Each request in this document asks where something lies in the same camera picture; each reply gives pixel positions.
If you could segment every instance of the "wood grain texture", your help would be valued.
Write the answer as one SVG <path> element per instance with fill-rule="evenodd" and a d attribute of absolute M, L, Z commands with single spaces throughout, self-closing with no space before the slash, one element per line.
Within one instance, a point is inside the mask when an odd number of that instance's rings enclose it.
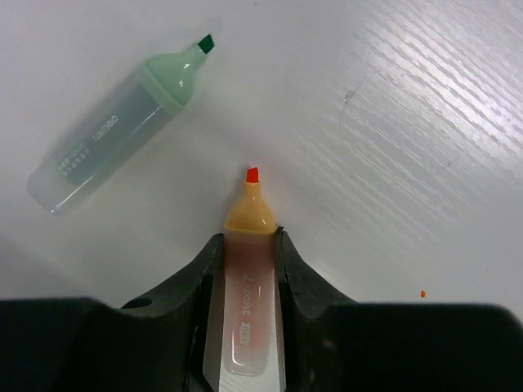
<path fill-rule="evenodd" d="M 75 213 L 27 195 L 139 61 L 208 31 L 217 49 L 181 118 Z M 0 236 L 83 290 L 121 305 L 176 272 L 258 165 L 300 253 L 347 295 L 523 318 L 519 0 L 6 0 L 0 46 Z"/>

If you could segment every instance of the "red tip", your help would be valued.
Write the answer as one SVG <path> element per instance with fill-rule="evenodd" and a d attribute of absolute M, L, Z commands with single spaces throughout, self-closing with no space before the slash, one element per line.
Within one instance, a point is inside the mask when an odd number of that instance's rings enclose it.
<path fill-rule="evenodd" d="M 247 170 L 247 178 L 245 179 L 245 182 L 251 182 L 251 183 L 260 182 L 259 177 L 258 177 L 258 168 L 257 167 L 253 167 L 253 168 L 250 168 Z"/>

